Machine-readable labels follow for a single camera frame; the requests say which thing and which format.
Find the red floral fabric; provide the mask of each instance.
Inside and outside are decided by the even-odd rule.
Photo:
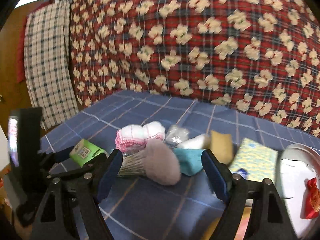
[[[303,0],[73,0],[76,95],[198,98],[320,133],[318,22]]]

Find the metal screw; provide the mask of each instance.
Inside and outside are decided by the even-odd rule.
[[[236,179],[236,180],[241,179],[241,176],[240,176],[238,173],[232,174],[232,177],[233,177],[234,179]]]
[[[52,180],[52,183],[53,184],[58,184],[60,182],[60,179],[59,178],[54,178],[53,180]]]
[[[83,177],[84,177],[85,179],[91,179],[91,178],[92,178],[92,173],[87,172],[86,174],[83,175]]]
[[[271,185],[272,184],[272,180],[271,179],[264,179],[264,183],[268,184],[268,185]]]

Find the black monitor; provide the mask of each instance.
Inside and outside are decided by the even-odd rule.
[[[8,122],[8,153],[12,173],[25,193],[43,191],[40,172],[40,122],[42,109],[13,110]]]

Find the blue logo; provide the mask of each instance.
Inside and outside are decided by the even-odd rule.
[[[239,169],[236,173],[238,173],[244,179],[247,179],[248,177],[248,172],[245,169]]]

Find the lavender fuzzy pom-pom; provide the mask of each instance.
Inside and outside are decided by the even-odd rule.
[[[177,157],[166,144],[157,139],[148,141],[144,168],[149,179],[165,186],[175,185],[181,178]]]

